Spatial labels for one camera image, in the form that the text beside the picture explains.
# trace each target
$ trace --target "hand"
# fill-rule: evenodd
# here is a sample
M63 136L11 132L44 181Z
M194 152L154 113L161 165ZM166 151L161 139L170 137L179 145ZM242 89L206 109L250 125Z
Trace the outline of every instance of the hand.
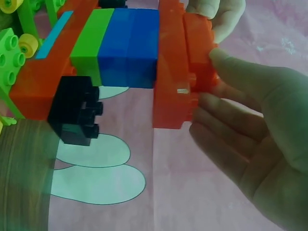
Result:
M234 30L245 6L245 0L189 0L186 11L212 19L215 43L221 43Z
M201 95L193 139L264 216L288 231L308 230L308 77L220 49L210 58L221 82Z

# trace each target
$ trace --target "yellow wheel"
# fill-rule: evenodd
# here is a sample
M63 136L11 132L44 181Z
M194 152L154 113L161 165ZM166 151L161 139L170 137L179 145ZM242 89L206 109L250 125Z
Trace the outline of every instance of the yellow wheel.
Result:
M23 34L19 38L19 47L27 59L32 58L39 47L38 40L31 34Z
M23 2L24 0L0 0L0 9L3 13L13 13Z

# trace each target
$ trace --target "lime green building block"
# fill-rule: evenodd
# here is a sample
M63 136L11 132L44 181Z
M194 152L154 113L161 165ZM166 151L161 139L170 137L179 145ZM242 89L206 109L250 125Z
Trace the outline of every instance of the lime green building block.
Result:
M18 37L12 28L2 30L0 32L0 99L4 100L15 118L24 118L24 116L10 99L9 92L25 61L25 55L18 46Z
M14 118L10 118L10 117L2 117L0 116L0 122L4 125L4 126L10 126L10 125L15 125L17 124L17 120Z
M19 21L24 33L33 35L38 40L38 47L42 45L39 33L34 21L35 13L42 5L41 0L24 0L23 4L17 9Z
M113 12L114 9L92 12L70 56L77 74L90 76L94 86L102 85L97 55Z
M45 0L47 14L49 17L51 27L53 27L57 23L58 21L57 12L62 6L64 6L65 2L66 0Z

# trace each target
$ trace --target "wooden surface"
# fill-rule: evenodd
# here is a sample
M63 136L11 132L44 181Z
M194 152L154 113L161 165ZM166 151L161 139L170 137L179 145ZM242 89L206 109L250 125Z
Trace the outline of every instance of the wooden surface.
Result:
M20 120L0 134L0 231L47 231L59 138L46 122Z

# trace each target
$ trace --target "white oval shape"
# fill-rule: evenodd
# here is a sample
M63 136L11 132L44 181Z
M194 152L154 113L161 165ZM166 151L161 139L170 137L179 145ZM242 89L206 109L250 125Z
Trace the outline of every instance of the white oval shape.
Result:
M129 87L105 87L100 86L100 100L114 97L127 91Z
M99 134L90 146L59 142L57 158L63 162L84 167L112 167L125 164L130 157L129 146L120 138Z
M87 204L112 205L134 199L145 184L144 175L128 165L72 166L53 172L51 194Z

